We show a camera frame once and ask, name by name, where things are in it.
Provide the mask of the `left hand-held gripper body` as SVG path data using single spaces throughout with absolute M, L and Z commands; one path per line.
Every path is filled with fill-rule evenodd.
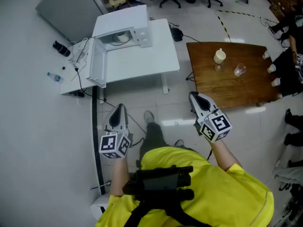
M 108 127 L 101 136 L 99 153 L 107 159 L 125 158 L 131 146 L 128 127 Z

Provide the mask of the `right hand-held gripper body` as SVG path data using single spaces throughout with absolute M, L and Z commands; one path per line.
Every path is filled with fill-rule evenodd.
M 222 140 L 232 129 L 227 115 L 220 108 L 214 109 L 205 116 L 197 117 L 194 126 L 198 134 L 211 143 Z

